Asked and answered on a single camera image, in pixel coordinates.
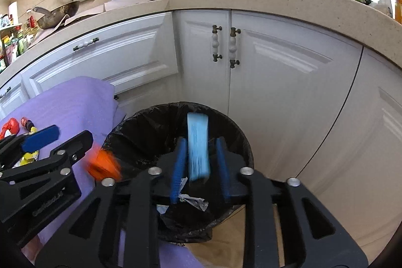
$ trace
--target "wooden floor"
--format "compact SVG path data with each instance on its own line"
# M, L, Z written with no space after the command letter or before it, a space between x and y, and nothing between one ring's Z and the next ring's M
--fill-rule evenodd
M206 268L242 268L245 208L238 209L212 232L212 240L186 244Z

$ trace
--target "purple cloth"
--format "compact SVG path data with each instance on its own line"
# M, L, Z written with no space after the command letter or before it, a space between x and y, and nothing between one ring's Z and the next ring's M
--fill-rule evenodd
M118 103L113 99L113 95L114 87L110 83L90 77L77 77L30 99L0 124L3 126L11 117L20 122L21 118L26 116L38 130L53 124L57 125L60 129L59 139L42 148L39 159L48 157L52 149L83 130L89 130L94 137L94 144L101 146L107 134L125 116L117 108ZM19 134L25 132L26 130L21 127ZM43 244L94 188L94 180L84 168L84 159L73 165L73 171L82 196L39 233Z

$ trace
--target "orange object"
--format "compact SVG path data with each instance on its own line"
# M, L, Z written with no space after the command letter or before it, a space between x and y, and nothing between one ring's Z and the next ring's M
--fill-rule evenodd
M402 0L396 0L396 3L395 3L395 20L402 24Z
M116 181L121 180L119 163L110 151L103 149L100 149L97 154L94 152L89 157L87 171L97 181L102 181L107 177Z
M3 125L0 133L0 139L4 138L7 130L9 130L11 134L17 134L20 131L20 124L14 117L10 118L9 121Z

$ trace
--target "pan handle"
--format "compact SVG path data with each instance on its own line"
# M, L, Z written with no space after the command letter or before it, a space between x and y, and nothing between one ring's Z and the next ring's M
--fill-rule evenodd
M32 9L33 12L40 13L40 14L45 14L47 17L51 18L53 16L53 13L45 8L41 8L39 6L36 6Z

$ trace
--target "shelf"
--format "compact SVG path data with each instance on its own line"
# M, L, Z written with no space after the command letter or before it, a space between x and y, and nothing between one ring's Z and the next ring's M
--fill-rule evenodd
M3 27L3 28L0 28L0 32L3 31L3 30L15 28L16 26L21 26L21 25L22 25L22 23L20 23L20 24L14 24L14 25L12 25L12 26L5 26L5 27Z

